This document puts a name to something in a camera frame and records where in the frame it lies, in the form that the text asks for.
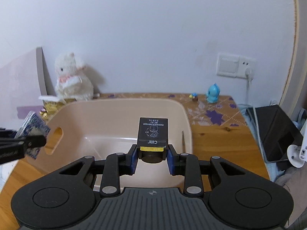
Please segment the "blue patterned card box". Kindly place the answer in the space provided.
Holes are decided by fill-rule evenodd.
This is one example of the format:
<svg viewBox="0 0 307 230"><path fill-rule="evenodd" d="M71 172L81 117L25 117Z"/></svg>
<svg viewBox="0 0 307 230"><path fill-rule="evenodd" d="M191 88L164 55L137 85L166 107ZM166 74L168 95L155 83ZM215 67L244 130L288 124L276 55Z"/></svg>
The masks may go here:
<svg viewBox="0 0 307 230"><path fill-rule="evenodd" d="M47 138L50 128L34 111L30 111L18 129L15 139L26 136L44 136Z"/></svg>

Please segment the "black small box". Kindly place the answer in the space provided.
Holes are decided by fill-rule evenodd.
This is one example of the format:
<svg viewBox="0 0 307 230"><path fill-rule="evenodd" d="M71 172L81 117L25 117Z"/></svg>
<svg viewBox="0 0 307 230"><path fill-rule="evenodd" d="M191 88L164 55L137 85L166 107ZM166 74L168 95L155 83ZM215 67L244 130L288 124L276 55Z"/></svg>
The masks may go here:
<svg viewBox="0 0 307 230"><path fill-rule="evenodd" d="M167 118L139 119L137 147L139 159L145 163L160 163L166 159L169 144Z"/></svg>

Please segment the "gold tissue pack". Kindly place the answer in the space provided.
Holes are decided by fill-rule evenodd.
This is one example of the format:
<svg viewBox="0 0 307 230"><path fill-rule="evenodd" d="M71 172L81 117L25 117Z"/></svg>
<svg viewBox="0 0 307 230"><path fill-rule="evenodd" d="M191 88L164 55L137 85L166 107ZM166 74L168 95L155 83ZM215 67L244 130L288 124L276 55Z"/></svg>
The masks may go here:
<svg viewBox="0 0 307 230"><path fill-rule="evenodd" d="M75 102L75 99L63 99L57 96L39 96L42 100L43 107L40 110L40 115L43 121L49 121L63 106L68 103Z"/></svg>

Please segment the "beige plastic storage basket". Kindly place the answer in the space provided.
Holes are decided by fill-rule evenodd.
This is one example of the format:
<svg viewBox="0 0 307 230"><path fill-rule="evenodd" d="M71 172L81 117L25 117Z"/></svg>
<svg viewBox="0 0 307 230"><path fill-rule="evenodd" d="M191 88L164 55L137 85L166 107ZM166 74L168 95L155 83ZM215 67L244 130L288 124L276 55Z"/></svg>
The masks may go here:
<svg viewBox="0 0 307 230"><path fill-rule="evenodd" d="M53 172L81 157L96 160L113 153L127 153L137 143L141 117L167 118L169 143L178 153L192 153L192 133L184 107L168 99L103 99L63 106L47 123L52 134L62 136L52 150L42 148L27 162L44 173Z"/></svg>

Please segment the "black box beside table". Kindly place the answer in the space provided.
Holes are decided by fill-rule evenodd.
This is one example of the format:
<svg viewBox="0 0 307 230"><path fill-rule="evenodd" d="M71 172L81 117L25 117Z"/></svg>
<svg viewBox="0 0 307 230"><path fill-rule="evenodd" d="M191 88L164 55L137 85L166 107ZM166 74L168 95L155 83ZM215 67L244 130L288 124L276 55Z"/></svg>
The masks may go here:
<svg viewBox="0 0 307 230"><path fill-rule="evenodd" d="M264 149L264 158L267 163L286 161L288 146L301 145L303 136L299 129L279 107L271 105L256 108L247 108L249 118L255 123L257 118L259 133Z"/></svg>

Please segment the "purple patterned table mat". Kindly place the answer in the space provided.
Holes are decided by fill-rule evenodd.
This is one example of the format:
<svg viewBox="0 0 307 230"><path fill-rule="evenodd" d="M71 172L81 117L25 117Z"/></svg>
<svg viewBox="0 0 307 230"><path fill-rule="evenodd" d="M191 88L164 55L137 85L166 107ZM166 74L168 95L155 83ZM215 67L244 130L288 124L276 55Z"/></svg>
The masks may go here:
<svg viewBox="0 0 307 230"><path fill-rule="evenodd" d="M221 95L217 103L208 103L204 94L198 94L198 101L190 98L190 94L168 93L96 93L95 99L170 99L179 102L185 108L191 125L245 127L247 125L238 105L228 95Z"/></svg>

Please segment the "white plush bunny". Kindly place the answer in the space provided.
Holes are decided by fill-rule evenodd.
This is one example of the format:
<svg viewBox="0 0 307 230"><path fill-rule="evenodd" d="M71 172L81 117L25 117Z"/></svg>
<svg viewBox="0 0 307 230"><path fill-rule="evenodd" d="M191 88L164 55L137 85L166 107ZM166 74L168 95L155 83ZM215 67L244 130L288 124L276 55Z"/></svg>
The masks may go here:
<svg viewBox="0 0 307 230"><path fill-rule="evenodd" d="M55 92L62 99L89 101L94 97L94 86L85 74L86 64L74 53L60 55L55 60L57 83Z"/></svg>

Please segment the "blue penguin figurine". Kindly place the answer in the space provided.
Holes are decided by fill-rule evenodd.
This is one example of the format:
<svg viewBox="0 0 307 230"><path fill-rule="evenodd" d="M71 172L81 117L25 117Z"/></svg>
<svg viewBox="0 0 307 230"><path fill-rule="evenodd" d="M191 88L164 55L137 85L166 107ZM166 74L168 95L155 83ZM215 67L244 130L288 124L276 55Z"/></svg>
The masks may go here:
<svg viewBox="0 0 307 230"><path fill-rule="evenodd" d="M217 84L213 84L208 88L205 94L208 103L217 103L220 95L220 88Z"/></svg>

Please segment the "small dark figurine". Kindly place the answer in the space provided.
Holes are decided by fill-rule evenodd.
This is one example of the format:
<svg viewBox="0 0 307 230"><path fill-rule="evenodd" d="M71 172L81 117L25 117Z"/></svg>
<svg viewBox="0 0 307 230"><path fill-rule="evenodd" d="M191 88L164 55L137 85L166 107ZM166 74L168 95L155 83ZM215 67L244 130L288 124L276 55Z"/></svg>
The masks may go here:
<svg viewBox="0 0 307 230"><path fill-rule="evenodd" d="M192 101L197 102L198 101L198 94L195 92L190 94L189 97L191 98Z"/></svg>

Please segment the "white wall switch socket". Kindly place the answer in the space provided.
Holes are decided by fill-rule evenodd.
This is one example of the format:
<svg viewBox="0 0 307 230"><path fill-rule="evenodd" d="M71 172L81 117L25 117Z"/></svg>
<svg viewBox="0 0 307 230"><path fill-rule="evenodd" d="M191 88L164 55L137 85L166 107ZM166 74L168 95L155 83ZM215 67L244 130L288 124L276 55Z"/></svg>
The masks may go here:
<svg viewBox="0 0 307 230"><path fill-rule="evenodd" d="M218 76L248 79L247 70L256 70L256 59L232 55L228 53L219 53L216 66Z"/></svg>

